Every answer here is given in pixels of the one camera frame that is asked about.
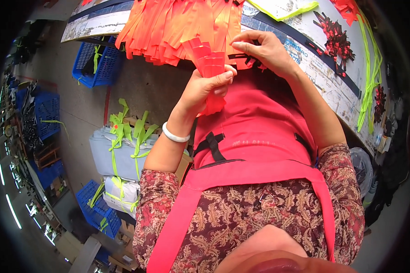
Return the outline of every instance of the woman's lips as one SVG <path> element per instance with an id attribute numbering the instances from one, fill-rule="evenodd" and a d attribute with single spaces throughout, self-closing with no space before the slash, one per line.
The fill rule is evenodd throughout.
<path id="1" fill-rule="evenodd" d="M 301 272 L 297 262 L 288 258 L 278 258 L 254 265 L 248 273 L 296 273 Z"/>

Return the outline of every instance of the fingernail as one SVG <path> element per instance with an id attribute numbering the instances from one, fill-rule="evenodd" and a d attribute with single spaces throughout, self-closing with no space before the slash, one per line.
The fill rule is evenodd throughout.
<path id="1" fill-rule="evenodd" d="M 226 79 L 230 79 L 233 77 L 232 71 L 226 71 L 223 75 L 225 76 Z"/>

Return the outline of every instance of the red floor line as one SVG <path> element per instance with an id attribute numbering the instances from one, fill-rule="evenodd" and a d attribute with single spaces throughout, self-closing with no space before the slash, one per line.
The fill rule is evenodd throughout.
<path id="1" fill-rule="evenodd" d="M 108 106 L 109 106 L 109 96 L 111 95 L 111 86 L 108 85 L 106 90 L 106 98 L 105 98 L 105 114 L 103 115 L 103 125 L 106 125 L 108 122 Z"/>
<path id="2" fill-rule="evenodd" d="M 47 84 L 47 85 L 51 85 L 51 86 L 55 87 L 56 93 L 58 92 L 58 85 L 51 82 L 51 81 L 48 81 L 48 80 L 45 80 L 45 79 L 34 79 L 34 78 L 31 78 L 31 77 L 26 77 L 26 76 L 16 76 L 16 77 L 24 78 L 24 79 L 28 79 L 28 80 L 33 80 L 33 81 L 38 80 L 39 83 L 43 83 L 43 84 Z"/>

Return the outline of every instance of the bracelet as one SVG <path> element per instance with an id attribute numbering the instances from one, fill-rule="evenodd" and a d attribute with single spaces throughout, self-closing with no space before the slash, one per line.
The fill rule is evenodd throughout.
<path id="1" fill-rule="evenodd" d="M 190 139 L 190 134 L 186 136 L 185 138 L 180 138 L 178 136 L 175 136 L 174 134 L 170 133 L 169 130 L 167 129 L 167 122 L 164 122 L 163 124 L 163 133 L 168 137 L 170 140 L 173 140 L 174 142 L 180 142 L 184 143 L 187 142 Z"/>

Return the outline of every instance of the neon yellow strap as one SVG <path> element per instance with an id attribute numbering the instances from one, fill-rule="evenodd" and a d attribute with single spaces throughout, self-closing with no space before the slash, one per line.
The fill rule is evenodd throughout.
<path id="1" fill-rule="evenodd" d="M 66 130 L 67 138 L 69 139 L 69 144 L 70 144 L 70 146 L 71 146 L 70 136 L 69 136 L 69 134 L 68 134 L 66 125 L 65 125 L 63 122 L 61 122 L 61 121 L 55 121 L 55 120 L 53 120 L 53 121 L 41 121 L 41 122 L 51 122 L 51 123 L 60 123 L 60 124 L 62 124 L 62 126 L 64 126 L 64 129 Z"/>
<path id="2" fill-rule="evenodd" d="M 94 194 L 93 198 L 88 200 L 87 205 L 88 205 L 90 208 L 93 208 L 93 207 L 94 207 L 94 205 L 96 204 L 96 201 L 97 201 L 97 200 L 99 199 L 99 197 L 103 194 L 102 189 L 103 189 L 104 186 L 105 186 L 105 183 L 101 183 L 101 184 L 99 185 L 98 189 L 96 190 L 96 193 Z"/>
<path id="3" fill-rule="evenodd" d="M 112 156 L 111 156 L 112 169 L 114 170 L 114 174 L 115 174 L 116 176 L 118 176 L 118 173 L 117 173 L 117 164 L 115 163 L 114 149 L 121 147 L 121 140 L 120 140 L 120 141 L 118 141 L 118 140 L 119 140 L 118 138 L 117 138 L 116 140 L 112 139 L 112 140 L 111 140 L 112 147 L 109 148 L 109 151 L 112 152 L 112 153 L 111 153 L 111 155 L 112 155 Z"/>
<path id="4" fill-rule="evenodd" d="M 123 201 L 123 197 L 125 197 L 125 192 L 123 191 L 123 185 L 125 184 L 125 181 L 122 180 L 120 177 L 112 177 L 111 180 L 112 180 L 112 182 L 120 189 L 120 198 L 118 198 L 118 197 L 116 197 L 116 196 L 114 196 L 114 195 L 112 195 L 112 194 L 110 194 L 110 193 L 107 193 L 107 192 L 105 192 L 105 194 L 107 194 L 108 196 L 110 196 L 110 197 L 112 197 L 112 198 L 114 198 L 114 199 L 120 201 L 121 209 L 122 209 L 124 212 L 127 212 L 127 211 L 125 210 L 125 208 L 123 208 L 123 203 L 125 203 L 125 204 L 130 204 L 130 205 L 131 205 L 131 212 L 132 212 L 133 207 L 136 207 L 136 206 L 137 206 L 139 198 L 138 198 L 134 203 L 130 203 L 130 202 Z"/>
<path id="5" fill-rule="evenodd" d="M 94 73 L 97 72 L 97 59 L 99 56 L 102 56 L 102 54 L 99 53 L 100 45 L 99 46 L 94 46 Z"/>
<path id="6" fill-rule="evenodd" d="M 114 170 L 115 176 L 118 176 L 118 173 L 117 173 L 117 164 L 115 163 L 114 149 L 121 147 L 121 140 L 123 139 L 123 137 L 126 137 L 132 142 L 131 126 L 129 126 L 129 124 L 126 124 L 126 125 L 123 124 L 123 118 L 126 116 L 126 113 L 129 111 L 128 104 L 126 103 L 125 99 L 122 99 L 122 98 L 118 100 L 118 103 L 123 105 L 123 112 L 119 112 L 117 116 L 112 114 L 109 117 L 109 121 L 114 123 L 114 126 L 111 128 L 109 132 L 111 134 L 117 135 L 116 140 L 111 140 L 112 147 L 109 149 L 109 151 L 112 152 L 112 157 L 111 157 L 112 169 Z"/>
<path id="7" fill-rule="evenodd" d="M 131 158 L 135 158 L 135 168 L 136 168 L 136 171 L 137 171 L 137 177 L 138 177 L 138 179 L 140 179 L 140 171 L 139 171 L 139 169 L 138 169 L 138 160 L 137 160 L 137 158 L 145 157 L 145 156 L 147 156 L 148 154 L 149 154 L 149 152 L 145 152 L 144 154 L 142 154 L 142 155 L 140 155 L 140 156 L 131 155 Z"/>
<path id="8" fill-rule="evenodd" d="M 99 230 L 101 231 L 101 232 L 103 232 L 104 234 L 106 234 L 106 230 L 105 230 L 105 228 L 108 226 L 108 221 L 106 221 L 106 218 L 104 217 L 103 219 L 102 219 L 102 221 L 100 222 L 100 228 L 99 228 Z"/>
<path id="9" fill-rule="evenodd" d="M 149 152 L 145 152 L 142 155 L 138 155 L 140 153 L 140 145 L 146 141 L 146 139 L 149 138 L 149 136 L 155 131 L 159 126 L 156 124 L 151 125 L 148 130 L 146 131 L 144 128 L 144 124 L 146 122 L 147 115 L 149 114 L 148 111 L 144 111 L 143 114 L 143 119 L 137 120 L 135 123 L 135 129 L 134 129 L 134 138 L 137 138 L 137 145 L 135 146 L 134 154 L 131 155 L 131 158 L 135 159 L 135 168 L 137 171 L 137 177 L 138 179 L 140 178 L 140 171 L 138 169 L 138 160 L 137 158 L 142 158 L 145 157 L 149 154 Z"/>
<path id="10" fill-rule="evenodd" d="M 364 16 L 362 11 L 360 10 L 360 13 L 363 16 L 363 19 L 365 23 L 363 24 L 363 19 L 359 14 L 357 14 L 357 19 L 359 20 L 359 25 L 360 25 L 360 30 L 361 30 L 361 35 L 363 37 L 363 42 L 365 45 L 365 53 L 366 53 L 366 86 L 365 86 L 365 95 L 363 97 L 363 101 L 361 103 L 361 109 L 360 109 L 360 114 L 359 114 L 359 119 L 357 122 L 357 131 L 360 132 L 363 122 L 366 116 L 366 112 L 368 113 L 368 129 L 369 129 L 369 134 L 373 133 L 373 120 L 371 118 L 370 112 L 372 110 L 372 92 L 373 89 L 378 85 L 381 84 L 382 79 L 381 79 L 381 63 L 383 62 L 383 56 L 381 55 L 381 52 L 378 48 L 377 42 L 375 41 L 375 38 L 373 37 L 372 29 L 368 23 L 367 18 Z M 366 37 L 366 31 L 365 27 L 369 33 L 369 36 L 372 41 L 372 46 L 375 54 L 374 58 L 374 64 L 373 64 L 373 69 L 372 69 L 372 74 L 370 74 L 370 52 L 369 52 L 369 45 L 368 45 L 368 40 Z"/>
<path id="11" fill-rule="evenodd" d="M 292 11 L 289 14 L 284 15 L 283 17 L 277 18 L 276 16 L 274 16 L 273 14 L 271 14 L 269 11 L 265 10 L 264 8 L 262 8 L 261 6 L 259 6 L 259 4 L 254 2 L 255 0 L 247 0 L 247 2 L 251 3 L 252 6 L 254 6 L 255 8 L 257 8 L 258 10 L 261 10 L 262 12 L 264 12 L 265 14 L 269 15 L 270 17 L 272 17 L 273 19 L 277 20 L 277 21 L 282 21 L 285 19 L 289 19 L 290 17 L 296 16 L 298 14 L 302 14 L 304 12 L 310 11 L 313 8 L 317 7 L 319 5 L 319 3 L 317 1 L 312 1 L 310 3 L 307 3 L 305 5 L 303 5 L 302 7 L 296 9 L 295 11 Z"/>

